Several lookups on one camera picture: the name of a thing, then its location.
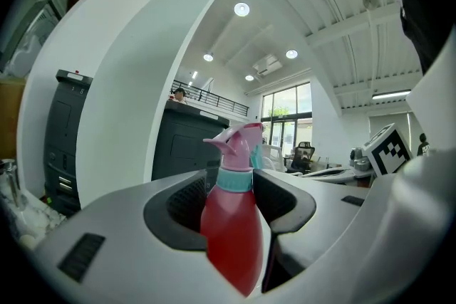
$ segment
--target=glass window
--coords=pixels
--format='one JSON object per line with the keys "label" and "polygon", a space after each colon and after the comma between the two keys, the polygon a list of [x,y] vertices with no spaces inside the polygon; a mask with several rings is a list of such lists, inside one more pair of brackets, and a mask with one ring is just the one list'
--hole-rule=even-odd
{"label": "glass window", "polygon": [[262,118],[271,117],[272,114],[272,94],[265,96],[263,98],[263,114],[261,115]]}
{"label": "glass window", "polygon": [[285,122],[284,123],[284,143],[282,146],[283,156],[287,156],[293,152],[293,143],[294,143],[294,123],[295,122]]}
{"label": "glass window", "polygon": [[271,137],[271,122],[263,122],[263,141],[266,145],[269,144],[269,138]]}
{"label": "glass window", "polygon": [[296,89],[291,88],[274,94],[274,114],[296,114]]}
{"label": "glass window", "polygon": [[312,145],[312,119],[298,119],[298,128],[296,129],[296,146],[300,142],[310,142]]}
{"label": "glass window", "polygon": [[298,113],[312,111],[311,84],[298,86]]}
{"label": "glass window", "polygon": [[272,141],[271,145],[281,147],[282,145],[282,122],[274,123],[272,125]]}

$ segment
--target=balcony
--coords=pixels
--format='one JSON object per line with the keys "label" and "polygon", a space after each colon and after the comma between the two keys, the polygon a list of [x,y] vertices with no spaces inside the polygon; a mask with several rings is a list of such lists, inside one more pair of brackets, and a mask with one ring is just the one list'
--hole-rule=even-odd
{"label": "balcony", "polygon": [[246,105],[236,103],[233,100],[223,98],[222,96],[209,93],[206,90],[202,90],[194,86],[189,86],[186,83],[174,80],[172,82],[171,92],[177,88],[182,88],[185,90],[185,97],[187,99],[196,100],[200,103],[211,105],[212,107],[220,108],[228,112],[233,112],[244,117],[247,116],[247,113],[249,111],[249,107]]}

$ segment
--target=white column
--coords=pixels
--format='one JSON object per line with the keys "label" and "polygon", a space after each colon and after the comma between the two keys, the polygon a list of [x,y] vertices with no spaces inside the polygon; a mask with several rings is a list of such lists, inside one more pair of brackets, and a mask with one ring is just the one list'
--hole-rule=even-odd
{"label": "white column", "polygon": [[151,0],[110,47],[90,87],[78,130],[76,174],[82,207],[150,181],[172,79],[213,1]]}
{"label": "white column", "polygon": [[19,179],[35,196],[44,190],[43,149],[58,69],[95,76],[125,25],[150,0],[80,0],[43,45],[27,80],[19,113]]}
{"label": "white column", "polygon": [[312,146],[324,162],[348,165],[350,151],[369,141],[369,120],[365,112],[337,115],[334,106],[315,76],[312,89]]}

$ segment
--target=pink trigger sprayer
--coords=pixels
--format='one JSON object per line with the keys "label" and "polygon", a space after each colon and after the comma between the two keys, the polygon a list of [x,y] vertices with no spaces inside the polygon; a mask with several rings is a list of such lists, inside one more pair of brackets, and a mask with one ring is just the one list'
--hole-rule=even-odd
{"label": "pink trigger sprayer", "polygon": [[217,183],[206,199],[201,234],[217,270],[248,296],[261,273],[263,234],[253,193],[253,168],[261,169],[262,124],[230,127],[204,142],[223,154]]}

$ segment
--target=air conditioner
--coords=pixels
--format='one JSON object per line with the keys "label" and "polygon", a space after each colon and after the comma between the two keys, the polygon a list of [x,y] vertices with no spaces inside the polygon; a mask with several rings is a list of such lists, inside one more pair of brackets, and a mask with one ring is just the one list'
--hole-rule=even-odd
{"label": "air conditioner", "polygon": [[256,73],[260,76],[268,75],[282,67],[279,59],[274,55],[263,57],[254,66]]}

